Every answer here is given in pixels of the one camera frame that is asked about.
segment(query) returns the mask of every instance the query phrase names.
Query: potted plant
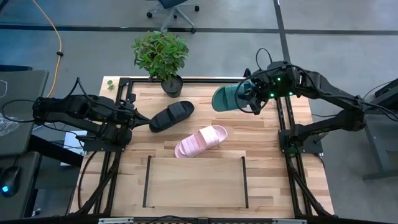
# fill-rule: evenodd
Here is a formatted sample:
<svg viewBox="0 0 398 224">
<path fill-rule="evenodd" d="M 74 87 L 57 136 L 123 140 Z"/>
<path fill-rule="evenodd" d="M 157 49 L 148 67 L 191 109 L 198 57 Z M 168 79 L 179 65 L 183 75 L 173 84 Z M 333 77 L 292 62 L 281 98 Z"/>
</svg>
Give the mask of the potted plant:
<svg viewBox="0 0 398 224">
<path fill-rule="evenodd" d="M 149 72 L 149 79 L 161 81 L 163 90 L 169 97 L 180 96 L 182 78 L 177 70 L 185 66 L 184 60 L 188 56 L 188 47 L 176 36 L 163 32 L 149 33 L 141 40 L 135 39 L 134 65 Z"/>
</svg>

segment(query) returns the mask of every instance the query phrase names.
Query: black slide sandal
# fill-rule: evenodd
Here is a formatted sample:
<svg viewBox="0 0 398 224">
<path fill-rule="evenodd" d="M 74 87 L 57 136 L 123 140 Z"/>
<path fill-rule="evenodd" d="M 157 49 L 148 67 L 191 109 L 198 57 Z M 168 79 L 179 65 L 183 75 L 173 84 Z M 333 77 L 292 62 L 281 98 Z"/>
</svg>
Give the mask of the black slide sandal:
<svg viewBox="0 0 398 224">
<path fill-rule="evenodd" d="M 168 105 L 166 109 L 155 115 L 149 124 L 149 129 L 153 133 L 158 133 L 183 121 L 193 113 L 195 107 L 189 101 L 180 101 Z"/>
</svg>

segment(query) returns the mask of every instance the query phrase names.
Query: office chair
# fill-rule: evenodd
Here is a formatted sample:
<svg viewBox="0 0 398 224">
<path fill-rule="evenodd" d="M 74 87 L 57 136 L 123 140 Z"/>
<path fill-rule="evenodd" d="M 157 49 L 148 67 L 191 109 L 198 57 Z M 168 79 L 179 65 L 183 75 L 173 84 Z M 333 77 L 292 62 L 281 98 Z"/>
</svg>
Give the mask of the office chair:
<svg viewBox="0 0 398 224">
<path fill-rule="evenodd" d="M 152 13 L 156 12 L 167 12 L 169 11 L 170 14 L 167 16 L 167 19 L 163 22 L 162 27 L 160 28 L 160 31 L 167 32 L 167 24 L 169 24 L 170 20 L 172 19 L 172 16 L 174 16 L 174 19 L 177 18 L 177 15 L 182 17 L 185 22 L 189 23 L 192 28 L 191 28 L 191 33 L 194 34 L 197 30 L 194 28 L 193 22 L 185 15 L 179 8 L 179 6 L 188 6 L 188 5 L 193 5 L 193 4 L 182 4 L 183 2 L 186 2 L 187 0 L 157 0 L 159 4 L 156 6 L 155 9 L 151 9 L 147 13 L 147 17 L 150 19 L 152 18 Z M 199 11 L 199 6 L 195 6 L 195 12 Z"/>
</svg>

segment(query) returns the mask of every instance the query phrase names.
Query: pink slide sandal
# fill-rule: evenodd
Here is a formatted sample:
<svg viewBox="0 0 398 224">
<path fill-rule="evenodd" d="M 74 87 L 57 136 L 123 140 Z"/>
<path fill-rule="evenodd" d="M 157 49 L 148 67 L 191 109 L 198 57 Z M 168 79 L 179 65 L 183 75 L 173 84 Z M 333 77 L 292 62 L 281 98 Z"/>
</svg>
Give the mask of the pink slide sandal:
<svg viewBox="0 0 398 224">
<path fill-rule="evenodd" d="M 212 125 L 199 130 L 196 134 L 180 141 L 174 150 L 177 158 L 191 158 L 204 150 L 218 145 L 226 139 L 228 133 L 219 125 Z"/>
</svg>

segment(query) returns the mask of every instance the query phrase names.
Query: black plant pot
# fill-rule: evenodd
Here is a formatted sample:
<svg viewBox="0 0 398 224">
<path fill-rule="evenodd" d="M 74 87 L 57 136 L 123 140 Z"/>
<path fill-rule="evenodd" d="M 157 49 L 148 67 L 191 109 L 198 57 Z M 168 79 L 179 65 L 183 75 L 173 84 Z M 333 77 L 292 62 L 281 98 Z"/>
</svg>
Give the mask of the black plant pot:
<svg viewBox="0 0 398 224">
<path fill-rule="evenodd" d="M 182 90 L 183 81 L 181 76 L 174 76 L 170 81 L 162 81 L 162 89 L 171 98 L 179 97 Z"/>
</svg>

